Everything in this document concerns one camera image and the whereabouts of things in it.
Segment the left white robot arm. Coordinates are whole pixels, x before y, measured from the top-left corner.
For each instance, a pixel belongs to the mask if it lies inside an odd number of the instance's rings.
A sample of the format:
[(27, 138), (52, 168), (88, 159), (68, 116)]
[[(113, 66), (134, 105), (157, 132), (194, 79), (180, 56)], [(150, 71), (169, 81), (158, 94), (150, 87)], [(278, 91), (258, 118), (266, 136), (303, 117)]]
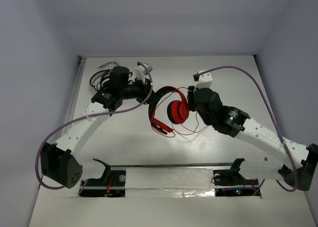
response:
[(119, 110), (123, 100), (135, 99), (139, 106), (154, 102), (152, 69), (150, 64), (138, 62), (134, 80), (130, 80), (130, 70), (122, 66), (115, 66), (100, 77), (100, 83), (94, 86), (96, 94), (83, 116), (54, 130), (40, 145), (35, 162), (40, 185), (53, 189), (43, 182), (43, 176), (59, 183), (59, 189), (71, 189), (78, 183), (82, 175), (82, 165), (77, 161), (79, 153), (109, 117), (132, 111)]

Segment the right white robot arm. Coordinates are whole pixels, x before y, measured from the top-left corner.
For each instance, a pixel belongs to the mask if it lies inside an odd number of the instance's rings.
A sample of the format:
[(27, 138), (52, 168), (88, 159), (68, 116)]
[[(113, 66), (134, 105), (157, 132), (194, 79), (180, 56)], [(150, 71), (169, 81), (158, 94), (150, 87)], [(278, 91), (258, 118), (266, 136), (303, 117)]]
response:
[(187, 100), (190, 111), (197, 111), (205, 125), (266, 153), (259, 161), (236, 158), (229, 170), (218, 172), (218, 185), (237, 186), (246, 179), (273, 179), (292, 189), (309, 191), (318, 163), (316, 144), (306, 146), (279, 136), (244, 111), (223, 105), (218, 93), (210, 88), (189, 86)]

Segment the red headphones with cable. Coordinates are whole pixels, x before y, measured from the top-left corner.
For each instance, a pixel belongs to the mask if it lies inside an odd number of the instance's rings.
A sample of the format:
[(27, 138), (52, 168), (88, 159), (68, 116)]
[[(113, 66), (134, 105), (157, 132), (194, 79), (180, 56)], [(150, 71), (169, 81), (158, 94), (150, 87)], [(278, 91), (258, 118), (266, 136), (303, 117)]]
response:
[[(155, 93), (160, 97), (160, 100), (156, 107), (148, 107), (148, 117), (150, 121), (150, 126), (154, 132), (156, 132), (159, 135), (162, 135), (167, 138), (174, 138), (176, 134), (179, 134), (182, 137), (185, 136), (191, 136), (194, 134), (199, 134), (203, 132), (207, 126), (198, 129), (198, 126), (194, 130), (189, 130), (189, 133), (181, 133), (177, 131), (174, 126), (175, 125), (183, 125), (183, 123), (188, 119), (189, 117), (189, 109), (188, 109), (188, 103), (187, 98), (185, 95), (181, 92), (183, 88), (175, 88), (173, 86), (164, 86), (157, 90)], [(161, 122), (158, 120), (156, 115), (157, 108), (172, 94), (178, 94), (180, 96), (179, 100), (173, 100), (169, 103), (169, 105), (166, 108), (168, 119), (170, 120), (172, 127), (168, 126), (167, 124)]]

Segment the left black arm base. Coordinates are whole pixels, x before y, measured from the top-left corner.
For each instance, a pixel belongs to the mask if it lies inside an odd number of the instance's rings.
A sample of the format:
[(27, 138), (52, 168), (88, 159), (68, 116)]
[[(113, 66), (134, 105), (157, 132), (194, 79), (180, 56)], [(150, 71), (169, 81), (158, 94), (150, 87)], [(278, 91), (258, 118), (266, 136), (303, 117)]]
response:
[(104, 171), (100, 178), (89, 178), (80, 184), (78, 195), (80, 197), (105, 197), (121, 198), (125, 197), (126, 170), (115, 169), (111, 165), (99, 160), (93, 159), (104, 166)]

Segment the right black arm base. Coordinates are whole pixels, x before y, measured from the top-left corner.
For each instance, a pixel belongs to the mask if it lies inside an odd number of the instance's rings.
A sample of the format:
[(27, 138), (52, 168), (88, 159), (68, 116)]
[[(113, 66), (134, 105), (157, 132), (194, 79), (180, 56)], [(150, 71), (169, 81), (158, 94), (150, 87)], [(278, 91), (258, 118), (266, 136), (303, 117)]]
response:
[(240, 173), (244, 158), (236, 158), (229, 169), (213, 170), (211, 183), (215, 185), (216, 197), (261, 197), (257, 179), (245, 179)]

